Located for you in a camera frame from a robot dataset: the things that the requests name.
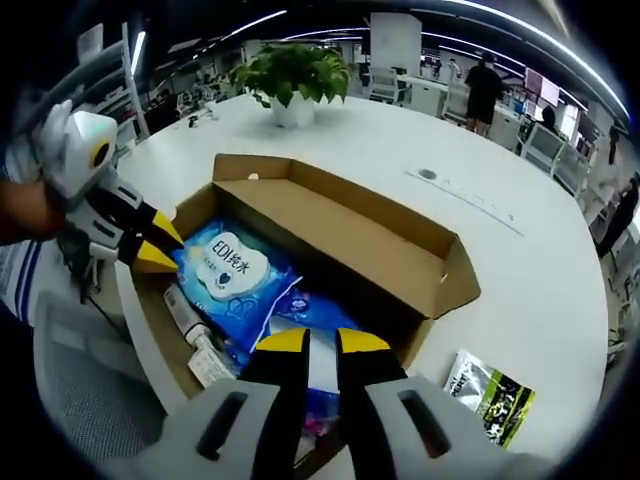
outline white pillar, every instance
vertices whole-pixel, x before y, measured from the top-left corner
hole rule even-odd
[[[407,74],[420,73],[422,23],[406,13],[371,14],[371,66],[402,67]]]

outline green package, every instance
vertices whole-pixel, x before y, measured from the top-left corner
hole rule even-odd
[[[529,413],[535,392],[465,350],[456,357],[444,390],[482,418],[489,440],[506,448]]]

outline green plant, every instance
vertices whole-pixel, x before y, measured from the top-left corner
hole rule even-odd
[[[306,100],[331,102],[336,96],[344,102],[349,87],[349,69],[338,52],[301,44],[267,46],[250,64],[235,67],[229,74],[238,90],[247,87],[260,104],[269,108],[261,95],[275,97],[289,106],[294,92]]]

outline man in black shirt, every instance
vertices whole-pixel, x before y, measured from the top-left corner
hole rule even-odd
[[[631,177],[629,185],[622,191],[622,198],[620,199],[620,205],[616,209],[607,233],[604,234],[604,238],[598,244],[596,244],[596,251],[598,257],[603,258],[607,253],[611,251],[613,245],[616,243],[622,232],[626,230],[631,221],[633,220],[633,214],[635,213],[636,205],[638,204],[638,185],[640,181],[638,174]]]
[[[467,105],[467,130],[487,136],[496,100],[502,98],[502,80],[493,70],[495,57],[485,52],[478,65],[469,71],[466,84],[471,87]]]

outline table surface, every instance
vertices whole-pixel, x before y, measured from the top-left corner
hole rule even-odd
[[[509,449],[559,460],[598,404],[607,350],[604,283],[575,201],[504,148],[447,122],[391,105],[347,98],[316,110],[315,124],[290,131],[241,96],[218,105],[219,120],[182,120],[136,146],[121,176],[170,217],[211,178],[216,153],[297,158],[363,185],[457,232],[482,288],[439,319],[411,374],[443,385],[463,348],[536,392]],[[407,171],[429,168],[508,214],[495,216]],[[116,271],[122,307],[141,363],[171,412],[185,401],[155,346],[131,275]]]

